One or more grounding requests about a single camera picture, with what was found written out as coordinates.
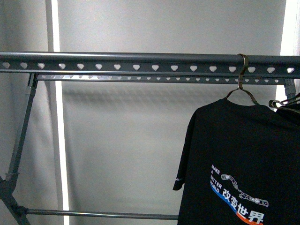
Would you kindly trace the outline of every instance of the gray wall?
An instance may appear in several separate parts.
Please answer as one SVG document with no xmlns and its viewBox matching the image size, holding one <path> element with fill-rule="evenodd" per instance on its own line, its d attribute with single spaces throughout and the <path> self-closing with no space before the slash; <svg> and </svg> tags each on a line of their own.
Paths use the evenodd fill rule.
<svg viewBox="0 0 300 225">
<path fill-rule="evenodd" d="M 48 51 L 45 1 L 0 1 L 0 50 Z M 22 109 L 27 74 L 1 75 L 1 176 L 8 170 L 15 133 Z M 45 83 L 38 84 L 24 144 L 14 197 L 20 205 L 34 209 L 57 209 L 51 112 Z M 16 224 L 1 201 L 3 224 Z M 57 224 L 57 217 L 27 216 L 31 224 Z"/>
<path fill-rule="evenodd" d="M 7 50 L 3 2 L 0 1 L 0 51 Z M 13 95 L 9 74 L 0 74 L 0 176 L 4 179 L 9 167 L 11 150 L 14 146 L 15 124 L 13 114 Z M 13 224 L 14 219 L 0 201 L 0 218 L 3 224 Z"/>
<path fill-rule="evenodd" d="M 279 55 L 285 1 L 60 0 L 61 51 Z M 172 191 L 192 113 L 232 85 L 63 83 L 70 208 L 178 214 Z M 252 86 L 261 104 L 276 87 Z M 230 100 L 247 105 L 245 93 Z M 176 221 L 71 218 L 71 224 Z"/>
</svg>

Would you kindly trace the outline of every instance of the clothes hanger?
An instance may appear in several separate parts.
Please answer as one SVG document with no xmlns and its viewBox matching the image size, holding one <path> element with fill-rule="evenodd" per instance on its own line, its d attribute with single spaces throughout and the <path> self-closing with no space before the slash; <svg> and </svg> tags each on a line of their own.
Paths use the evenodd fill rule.
<svg viewBox="0 0 300 225">
<path fill-rule="evenodd" d="M 291 108 L 286 108 L 284 106 L 286 105 L 293 105 L 293 104 L 296 104 L 297 102 L 300 101 L 300 99 L 297 99 L 300 97 L 300 93 L 298 93 L 295 97 L 292 97 L 292 98 L 288 98 L 286 100 L 283 100 L 283 101 L 278 101 L 278 100 L 270 100 L 269 101 L 269 106 L 272 107 L 272 108 L 275 108 L 275 109 L 283 109 L 283 110 L 287 110 L 287 111 L 292 111 L 294 113 L 298 113 L 300 114 L 300 110 L 297 110 L 297 109 L 291 109 Z"/>
<path fill-rule="evenodd" d="M 275 108 L 274 106 L 276 106 L 276 103 L 279 103 L 281 105 L 292 105 L 293 103 L 297 103 L 298 101 L 300 101 L 300 93 L 298 93 L 295 97 L 292 98 L 288 98 L 286 100 L 283 101 L 278 101 L 278 100 L 270 100 L 269 101 L 269 106 Z"/>
<path fill-rule="evenodd" d="M 242 71 L 240 72 L 240 75 L 239 75 L 239 81 L 238 81 L 238 88 L 237 89 L 234 89 L 232 91 L 230 91 L 228 93 L 228 95 L 226 96 L 226 99 L 228 99 L 228 97 L 236 90 L 242 90 L 243 92 L 247 93 L 249 95 L 249 97 L 251 98 L 251 101 L 255 104 L 255 105 L 259 105 L 257 100 L 254 98 L 254 96 L 247 90 L 243 89 L 243 76 L 244 76 L 244 73 L 245 71 L 248 69 L 249 67 L 249 58 L 247 55 L 244 55 L 244 54 L 238 54 L 238 55 L 241 55 L 244 59 L 244 65 L 243 65 L 243 69 Z"/>
</svg>

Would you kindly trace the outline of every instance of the heart-shaped hole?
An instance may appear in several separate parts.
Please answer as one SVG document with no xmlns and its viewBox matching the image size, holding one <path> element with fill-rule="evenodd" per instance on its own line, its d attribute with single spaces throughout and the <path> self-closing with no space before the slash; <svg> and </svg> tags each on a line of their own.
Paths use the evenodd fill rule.
<svg viewBox="0 0 300 225">
<path fill-rule="evenodd" d="M 120 64 L 114 64 L 113 66 L 116 70 L 119 70 L 121 68 L 121 65 Z"/>
<path fill-rule="evenodd" d="M 37 66 L 40 68 L 40 69 L 44 69 L 45 68 L 45 64 L 40 62 L 37 64 Z"/>
<path fill-rule="evenodd" d="M 171 69 L 175 72 L 178 69 L 177 65 L 171 65 Z"/>
<path fill-rule="evenodd" d="M 234 73 L 236 71 L 236 67 L 229 67 L 229 71 Z"/>
<path fill-rule="evenodd" d="M 256 70 L 255 67 L 249 67 L 249 68 L 248 68 L 248 71 L 249 71 L 250 73 L 253 73 L 255 70 Z"/>
<path fill-rule="evenodd" d="M 291 74 L 292 72 L 295 71 L 295 68 L 288 68 L 288 69 L 286 69 L 286 70 L 287 70 L 287 72 L 288 72 L 289 74 Z"/>
<path fill-rule="evenodd" d="M 78 63 L 78 64 L 77 64 L 77 67 L 78 67 L 78 69 L 83 69 L 83 68 L 84 68 L 84 65 L 83 65 L 82 63 Z"/>
<path fill-rule="evenodd" d="M 215 72 L 217 70 L 217 67 L 216 66 L 210 66 L 210 71 L 211 72 Z"/>
<path fill-rule="evenodd" d="M 190 69 L 195 72 L 198 69 L 198 66 L 190 66 Z"/>
<path fill-rule="evenodd" d="M 26 62 L 21 62 L 21 63 L 20 63 L 20 66 L 21 66 L 23 69 L 26 69 L 28 65 L 27 65 Z"/>
<path fill-rule="evenodd" d="M 9 64 L 8 62 L 3 62 L 2 65 L 3 65 L 6 69 L 8 69 L 8 68 L 10 67 L 10 64 Z"/>
<path fill-rule="evenodd" d="M 275 71 L 275 68 L 274 67 L 269 67 L 269 68 L 267 68 L 267 71 L 268 71 L 269 74 L 271 74 Z"/>
<path fill-rule="evenodd" d="M 137 65 L 137 64 L 135 64 L 135 65 L 133 65 L 132 67 L 133 67 L 133 69 L 135 69 L 136 71 L 138 71 L 138 70 L 140 69 L 140 67 L 141 67 L 141 66 L 140 66 L 140 65 Z"/>
<path fill-rule="evenodd" d="M 153 69 L 154 71 L 157 71 L 158 68 L 159 68 L 159 65 L 152 65 L 152 69 Z"/>
<path fill-rule="evenodd" d="M 66 68 L 66 64 L 64 64 L 64 63 L 60 63 L 60 64 L 58 64 L 58 66 L 59 66 L 61 69 Z"/>
<path fill-rule="evenodd" d="M 102 64 L 96 64 L 95 67 L 96 67 L 98 70 L 101 70 L 101 69 L 102 69 Z"/>
</svg>

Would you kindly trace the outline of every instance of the gray metal frame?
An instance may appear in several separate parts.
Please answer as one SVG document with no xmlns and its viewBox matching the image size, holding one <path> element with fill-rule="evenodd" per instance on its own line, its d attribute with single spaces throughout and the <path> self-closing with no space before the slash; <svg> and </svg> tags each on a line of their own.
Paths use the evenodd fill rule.
<svg viewBox="0 0 300 225">
<path fill-rule="evenodd" d="M 283 84 L 295 96 L 293 79 L 300 78 L 299 56 L 249 57 L 244 84 Z M 243 59 L 238 55 L 167 53 L 0 52 L 0 73 L 30 73 L 25 105 L 10 167 L 0 177 L 0 199 L 19 225 L 27 214 L 177 220 L 177 215 L 34 210 L 19 206 L 15 189 L 31 106 L 38 81 L 219 83 L 237 84 Z"/>
</svg>

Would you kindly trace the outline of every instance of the t-shirt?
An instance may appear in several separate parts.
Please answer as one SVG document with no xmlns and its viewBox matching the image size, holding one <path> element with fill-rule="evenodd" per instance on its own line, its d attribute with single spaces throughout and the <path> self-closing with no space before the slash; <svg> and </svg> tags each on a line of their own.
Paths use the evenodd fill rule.
<svg viewBox="0 0 300 225">
<path fill-rule="evenodd" d="M 284 110 L 284 108 L 294 109 L 300 112 L 300 103 L 299 104 L 293 104 L 293 105 L 285 105 L 277 109 L 277 113 L 284 117 L 286 120 L 298 124 L 300 126 L 300 114 L 293 111 Z"/>
<path fill-rule="evenodd" d="M 300 224 L 300 126 L 226 98 L 195 111 L 174 190 L 178 225 Z"/>
</svg>

